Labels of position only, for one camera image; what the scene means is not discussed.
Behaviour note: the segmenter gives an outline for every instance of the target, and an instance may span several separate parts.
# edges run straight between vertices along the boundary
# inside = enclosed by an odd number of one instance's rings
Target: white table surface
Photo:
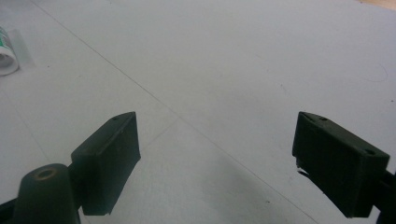
[[[106,120],[136,111],[142,160],[83,223],[346,219],[295,168],[297,114],[396,170],[396,12],[354,0],[0,0],[21,68],[0,77],[0,202]]]

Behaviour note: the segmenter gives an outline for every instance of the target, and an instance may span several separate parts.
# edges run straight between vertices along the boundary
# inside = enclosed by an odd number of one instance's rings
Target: gray surface
[[[91,223],[374,223],[298,175],[291,145],[308,111],[396,170],[395,22],[346,0],[1,0],[21,69],[0,77],[0,198],[136,111],[143,159]]]

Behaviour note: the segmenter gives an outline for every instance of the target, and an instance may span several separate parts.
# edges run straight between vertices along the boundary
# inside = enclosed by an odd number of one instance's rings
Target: cylindrical object
[[[22,179],[12,223],[80,224],[65,165],[46,165]]]
[[[19,67],[17,57],[12,49],[6,31],[0,27],[0,76],[17,71]]]

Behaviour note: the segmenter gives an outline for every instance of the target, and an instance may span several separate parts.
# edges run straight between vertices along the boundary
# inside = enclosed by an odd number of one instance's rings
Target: tape roll
[[[19,63],[6,31],[0,27],[0,76],[17,71]]]

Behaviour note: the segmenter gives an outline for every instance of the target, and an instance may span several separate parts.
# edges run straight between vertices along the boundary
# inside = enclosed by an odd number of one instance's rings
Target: green label
[[[3,28],[0,27],[0,47],[6,48],[6,49],[11,49],[10,47],[9,40],[6,35],[6,31],[3,30]]]

